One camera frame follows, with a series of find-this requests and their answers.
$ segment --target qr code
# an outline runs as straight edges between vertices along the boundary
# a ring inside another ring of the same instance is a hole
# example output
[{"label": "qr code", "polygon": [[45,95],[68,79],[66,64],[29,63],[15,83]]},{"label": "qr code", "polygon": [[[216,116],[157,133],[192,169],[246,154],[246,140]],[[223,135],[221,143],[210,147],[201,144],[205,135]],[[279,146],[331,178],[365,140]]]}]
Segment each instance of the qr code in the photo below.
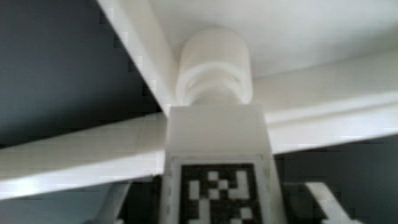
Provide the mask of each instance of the qr code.
[{"label": "qr code", "polygon": [[182,166],[180,224],[262,224],[253,164]]}]

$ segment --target white plastic structure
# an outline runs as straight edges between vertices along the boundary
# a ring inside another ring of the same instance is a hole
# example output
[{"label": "white plastic structure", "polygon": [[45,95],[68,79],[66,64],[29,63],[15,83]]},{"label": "white plastic structure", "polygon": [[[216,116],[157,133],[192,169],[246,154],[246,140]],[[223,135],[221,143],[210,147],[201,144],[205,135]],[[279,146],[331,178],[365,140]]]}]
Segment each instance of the white plastic structure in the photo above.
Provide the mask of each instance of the white plastic structure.
[{"label": "white plastic structure", "polygon": [[173,107],[162,224],[242,223],[253,219],[263,224],[287,223],[269,143],[260,106]]},{"label": "white plastic structure", "polygon": [[[272,153],[398,133],[397,0],[98,2],[166,116],[185,42],[224,27],[248,42]],[[162,173],[166,124],[155,115],[0,150],[0,199]]]},{"label": "white plastic structure", "polygon": [[322,224],[363,224],[363,222],[351,219],[326,183],[308,182],[306,186],[327,215]]},{"label": "white plastic structure", "polygon": [[223,28],[201,31],[185,44],[176,97],[180,105],[249,103],[253,100],[248,44]]}]

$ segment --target black and white pattern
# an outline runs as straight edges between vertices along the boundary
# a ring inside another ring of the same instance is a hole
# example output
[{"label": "black and white pattern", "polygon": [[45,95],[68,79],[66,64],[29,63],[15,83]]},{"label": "black and white pattern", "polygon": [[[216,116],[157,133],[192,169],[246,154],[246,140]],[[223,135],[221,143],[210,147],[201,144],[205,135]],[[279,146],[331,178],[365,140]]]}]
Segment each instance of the black and white pattern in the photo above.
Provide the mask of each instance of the black and white pattern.
[{"label": "black and white pattern", "polygon": [[182,166],[180,224],[262,224],[253,164]]}]

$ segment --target gray background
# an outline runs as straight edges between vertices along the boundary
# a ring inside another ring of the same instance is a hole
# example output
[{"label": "gray background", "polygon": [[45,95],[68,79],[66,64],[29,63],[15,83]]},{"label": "gray background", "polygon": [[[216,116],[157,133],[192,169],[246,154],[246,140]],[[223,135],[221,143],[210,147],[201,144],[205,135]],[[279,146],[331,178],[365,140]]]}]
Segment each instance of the gray background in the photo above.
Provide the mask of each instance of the gray background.
[{"label": "gray background", "polygon": [[[157,111],[96,2],[2,0],[0,146]],[[281,155],[278,164],[287,182],[327,182],[367,223],[397,223],[397,136]],[[2,201],[0,223],[84,222],[100,208],[107,185],[88,189]]]}]

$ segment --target dark wall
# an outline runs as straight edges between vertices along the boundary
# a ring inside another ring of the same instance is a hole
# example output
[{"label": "dark wall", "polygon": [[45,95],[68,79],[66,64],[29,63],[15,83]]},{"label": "dark wall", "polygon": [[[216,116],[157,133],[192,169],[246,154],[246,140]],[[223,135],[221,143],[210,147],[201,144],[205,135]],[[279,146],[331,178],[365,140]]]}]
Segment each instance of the dark wall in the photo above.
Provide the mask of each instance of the dark wall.
[{"label": "dark wall", "polygon": [[0,145],[159,111],[95,0],[0,1]]},{"label": "dark wall", "polygon": [[365,224],[398,218],[398,136],[278,156],[285,182],[329,184]]}]

